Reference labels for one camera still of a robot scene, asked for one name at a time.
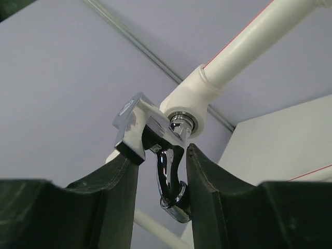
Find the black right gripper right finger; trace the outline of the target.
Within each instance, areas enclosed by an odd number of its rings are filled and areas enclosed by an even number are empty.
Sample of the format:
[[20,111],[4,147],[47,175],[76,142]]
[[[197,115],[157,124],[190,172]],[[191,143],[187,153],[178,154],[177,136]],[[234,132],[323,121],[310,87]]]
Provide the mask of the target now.
[[186,152],[195,248],[331,248],[331,183],[251,185]]

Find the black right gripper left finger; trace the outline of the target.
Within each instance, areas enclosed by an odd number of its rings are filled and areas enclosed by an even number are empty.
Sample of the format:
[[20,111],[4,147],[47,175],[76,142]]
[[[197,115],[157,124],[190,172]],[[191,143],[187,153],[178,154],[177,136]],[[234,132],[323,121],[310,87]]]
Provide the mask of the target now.
[[138,171],[118,155],[65,188],[1,180],[1,248],[130,248]]

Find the white PVC pipe frame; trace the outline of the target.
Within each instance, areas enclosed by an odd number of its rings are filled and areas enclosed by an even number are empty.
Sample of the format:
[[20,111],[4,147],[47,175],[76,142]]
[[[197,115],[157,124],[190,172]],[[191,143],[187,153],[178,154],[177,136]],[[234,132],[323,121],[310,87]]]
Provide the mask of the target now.
[[[227,83],[298,23],[329,7],[331,1],[271,1],[203,65],[207,79],[222,94]],[[178,178],[189,188],[187,148]],[[254,186],[267,181],[331,183],[331,96],[241,123],[216,164]]]

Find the chrome water faucet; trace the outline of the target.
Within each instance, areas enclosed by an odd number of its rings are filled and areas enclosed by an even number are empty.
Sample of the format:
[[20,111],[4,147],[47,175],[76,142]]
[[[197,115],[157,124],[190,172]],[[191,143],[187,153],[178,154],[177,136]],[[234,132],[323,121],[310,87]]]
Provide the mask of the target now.
[[117,114],[113,126],[118,129],[115,149],[132,162],[143,163],[147,150],[156,155],[160,205],[178,222],[189,222],[189,188],[179,180],[178,167],[195,128],[193,118],[185,112],[167,117],[139,92]]

